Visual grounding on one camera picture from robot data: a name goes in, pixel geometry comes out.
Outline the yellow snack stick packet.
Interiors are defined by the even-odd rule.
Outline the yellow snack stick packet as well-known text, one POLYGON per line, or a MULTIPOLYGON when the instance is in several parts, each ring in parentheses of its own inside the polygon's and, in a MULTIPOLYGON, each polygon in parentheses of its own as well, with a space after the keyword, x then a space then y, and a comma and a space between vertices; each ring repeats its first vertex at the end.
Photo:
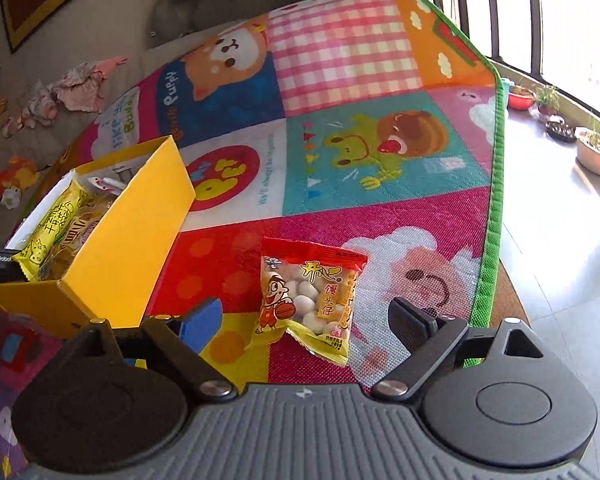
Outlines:
POLYGON ((72 180, 38 222, 26 244, 14 255, 15 262, 20 265, 28 281, 36 279, 48 253, 65 233, 78 210, 90 198, 91 194, 77 180, 72 180))

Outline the yellow cardboard box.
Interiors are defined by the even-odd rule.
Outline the yellow cardboard box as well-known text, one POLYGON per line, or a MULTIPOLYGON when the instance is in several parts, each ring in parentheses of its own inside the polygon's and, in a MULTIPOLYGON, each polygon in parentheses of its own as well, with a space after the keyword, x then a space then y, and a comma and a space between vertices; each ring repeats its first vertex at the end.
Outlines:
POLYGON ((38 203, 7 246, 20 248, 53 201, 78 181, 97 192, 94 178, 125 187, 55 281, 0 284, 0 307, 32 318, 50 335, 69 338, 94 318, 114 328, 140 324, 195 191, 170 136, 112 152, 70 170, 38 203))

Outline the red yellow snack bag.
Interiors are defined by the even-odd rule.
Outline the red yellow snack bag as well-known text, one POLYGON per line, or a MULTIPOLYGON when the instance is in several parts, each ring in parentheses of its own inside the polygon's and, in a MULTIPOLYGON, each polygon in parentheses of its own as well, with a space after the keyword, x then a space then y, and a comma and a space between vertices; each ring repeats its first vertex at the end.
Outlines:
POLYGON ((347 365, 356 283, 366 263, 366 255, 346 248, 266 238, 250 344, 269 346, 287 334, 314 356, 347 365))

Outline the packaged bread bun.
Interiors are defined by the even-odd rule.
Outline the packaged bread bun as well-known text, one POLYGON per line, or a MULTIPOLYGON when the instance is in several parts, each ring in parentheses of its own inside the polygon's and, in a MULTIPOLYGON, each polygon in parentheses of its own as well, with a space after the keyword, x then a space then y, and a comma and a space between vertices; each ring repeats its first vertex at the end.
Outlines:
POLYGON ((86 202, 69 222, 57 243, 50 248, 40 270, 40 281, 59 280, 73 263, 100 220, 114 203, 112 196, 96 196, 86 202))

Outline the orange plush toy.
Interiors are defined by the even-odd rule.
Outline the orange plush toy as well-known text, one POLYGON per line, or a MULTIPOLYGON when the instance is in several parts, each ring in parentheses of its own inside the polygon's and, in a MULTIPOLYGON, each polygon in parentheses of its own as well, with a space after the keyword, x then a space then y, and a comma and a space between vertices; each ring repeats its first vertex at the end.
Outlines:
POLYGON ((38 166, 29 159, 12 156, 0 172, 0 204, 8 210, 19 206, 22 193, 38 182, 38 166))

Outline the pink crumpled clothes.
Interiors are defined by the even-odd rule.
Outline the pink crumpled clothes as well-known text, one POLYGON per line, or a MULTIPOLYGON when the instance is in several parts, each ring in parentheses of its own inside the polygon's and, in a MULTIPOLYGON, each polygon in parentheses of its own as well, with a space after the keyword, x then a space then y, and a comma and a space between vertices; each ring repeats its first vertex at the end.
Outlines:
POLYGON ((18 112, 8 115, 1 135, 10 138, 22 128, 52 126, 63 107, 68 112, 96 113, 102 110, 104 97, 100 88, 104 81, 128 59, 114 56, 102 61, 81 63, 67 70, 51 84, 38 81, 24 96, 18 112))

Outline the colourful cartoon play mat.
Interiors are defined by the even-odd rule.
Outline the colourful cartoon play mat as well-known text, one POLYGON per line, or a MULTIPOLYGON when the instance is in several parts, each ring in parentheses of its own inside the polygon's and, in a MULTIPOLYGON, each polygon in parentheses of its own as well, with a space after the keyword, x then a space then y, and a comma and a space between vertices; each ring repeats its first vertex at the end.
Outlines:
POLYGON ((195 190, 150 314, 193 322, 202 356, 236 385, 360 382, 405 356, 396 296, 485 326, 502 194, 503 117, 489 61, 428 0, 306 0, 225 29, 118 96, 48 170, 172 136, 195 190), (254 346, 267 238, 366 255, 344 365, 284 335, 254 346))

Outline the dark round dish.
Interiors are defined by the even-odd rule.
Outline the dark round dish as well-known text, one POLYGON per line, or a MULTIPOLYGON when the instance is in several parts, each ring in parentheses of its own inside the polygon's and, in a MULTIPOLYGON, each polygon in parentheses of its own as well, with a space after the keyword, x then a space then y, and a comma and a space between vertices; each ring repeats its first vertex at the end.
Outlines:
POLYGON ((552 116, 545 124, 546 133, 554 140, 562 143, 576 142, 573 126, 566 123, 560 116, 552 116))

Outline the white plant pot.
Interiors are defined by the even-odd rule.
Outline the white plant pot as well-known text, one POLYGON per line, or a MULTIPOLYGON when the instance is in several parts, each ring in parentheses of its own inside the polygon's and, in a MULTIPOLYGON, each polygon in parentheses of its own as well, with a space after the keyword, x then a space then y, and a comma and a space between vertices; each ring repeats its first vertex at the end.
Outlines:
POLYGON ((590 136, 595 134, 595 131, 577 127, 574 133, 577 140, 577 161, 588 171, 600 176, 600 150, 590 142, 590 136))

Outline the red bowl on sill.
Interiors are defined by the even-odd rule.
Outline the red bowl on sill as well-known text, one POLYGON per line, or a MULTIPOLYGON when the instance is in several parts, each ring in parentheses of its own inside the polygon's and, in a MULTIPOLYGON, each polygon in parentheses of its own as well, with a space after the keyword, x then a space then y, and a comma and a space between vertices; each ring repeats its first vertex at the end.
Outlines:
POLYGON ((507 107, 510 110, 530 110, 535 102, 535 94, 514 84, 508 90, 507 107))

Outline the small potted green plant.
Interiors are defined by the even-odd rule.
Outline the small potted green plant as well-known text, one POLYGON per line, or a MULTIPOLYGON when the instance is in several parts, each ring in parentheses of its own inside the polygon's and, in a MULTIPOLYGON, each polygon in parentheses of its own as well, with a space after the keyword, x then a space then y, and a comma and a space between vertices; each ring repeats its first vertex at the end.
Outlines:
POLYGON ((550 117, 559 112, 559 92, 555 86, 537 86, 534 89, 534 102, 542 116, 550 117))

